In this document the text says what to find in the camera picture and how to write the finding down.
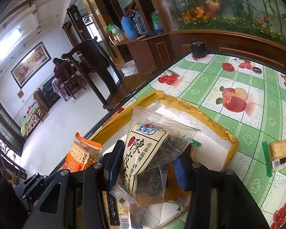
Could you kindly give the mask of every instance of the blue thermos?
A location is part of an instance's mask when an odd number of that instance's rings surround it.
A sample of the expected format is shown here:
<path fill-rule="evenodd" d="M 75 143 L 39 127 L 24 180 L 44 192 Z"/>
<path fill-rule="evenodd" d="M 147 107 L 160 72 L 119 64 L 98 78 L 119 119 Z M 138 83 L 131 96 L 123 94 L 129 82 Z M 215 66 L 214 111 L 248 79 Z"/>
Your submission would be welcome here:
<path fill-rule="evenodd" d="M 133 25 L 133 21 L 128 16 L 123 16 L 121 20 L 122 28 L 126 34 L 127 39 L 133 40 L 138 37 L 138 33 Z"/>

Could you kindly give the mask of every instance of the mural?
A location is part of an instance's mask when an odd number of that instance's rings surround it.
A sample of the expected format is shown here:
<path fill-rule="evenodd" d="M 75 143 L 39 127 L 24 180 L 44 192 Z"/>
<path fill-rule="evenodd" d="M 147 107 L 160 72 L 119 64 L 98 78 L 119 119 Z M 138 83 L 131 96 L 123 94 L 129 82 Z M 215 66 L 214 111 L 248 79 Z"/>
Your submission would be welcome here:
<path fill-rule="evenodd" d="M 281 0 L 161 1 L 174 30 L 235 31 L 286 46 L 286 6 Z"/>
<path fill-rule="evenodd" d="M 40 42 L 14 67 L 11 74 L 21 88 L 50 59 L 46 48 Z"/>

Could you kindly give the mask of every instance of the preserved plum package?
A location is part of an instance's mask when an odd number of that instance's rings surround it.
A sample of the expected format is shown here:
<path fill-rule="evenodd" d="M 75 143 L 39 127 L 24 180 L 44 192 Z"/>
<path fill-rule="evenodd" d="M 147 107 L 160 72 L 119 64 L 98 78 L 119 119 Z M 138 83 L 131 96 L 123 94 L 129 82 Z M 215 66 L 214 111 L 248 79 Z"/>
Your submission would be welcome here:
<path fill-rule="evenodd" d="M 133 107 L 123 162 L 111 193 L 142 224 L 154 228 L 161 217 L 167 163 L 179 157 L 198 129 L 142 107 Z"/>

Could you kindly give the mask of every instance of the ceiling light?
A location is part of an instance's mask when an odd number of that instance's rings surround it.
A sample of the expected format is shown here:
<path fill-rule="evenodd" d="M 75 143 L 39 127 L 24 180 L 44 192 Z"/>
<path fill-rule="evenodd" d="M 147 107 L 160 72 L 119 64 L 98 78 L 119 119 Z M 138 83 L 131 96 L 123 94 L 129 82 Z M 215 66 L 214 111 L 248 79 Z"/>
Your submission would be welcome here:
<path fill-rule="evenodd" d="M 4 59 L 6 55 L 14 48 L 17 40 L 22 36 L 18 28 L 16 28 L 7 38 L 0 41 L 0 60 Z"/>

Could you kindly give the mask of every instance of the floral cloth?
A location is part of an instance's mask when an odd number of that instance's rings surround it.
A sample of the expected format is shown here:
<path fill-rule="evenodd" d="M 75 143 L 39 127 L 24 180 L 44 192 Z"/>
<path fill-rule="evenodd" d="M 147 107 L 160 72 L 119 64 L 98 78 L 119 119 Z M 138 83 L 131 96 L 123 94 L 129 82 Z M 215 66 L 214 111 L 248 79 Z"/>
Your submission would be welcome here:
<path fill-rule="evenodd" d="M 60 87 L 61 81 L 58 78 L 54 78 L 52 81 L 53 90 L 61 98 L 66 99 L 68 97 L 65 87 Z"/>
<path fill-rule="evenodd" d="M 36 116 L 35 111 L 37 110 L 39 104 L 35 103 L 31 109 L 28 111 L 28 114 L 22 119 L 21 124 L 21 134 L 22 136 L 28 135 L 31 130 L 39 122 L 39 118 Z"/>

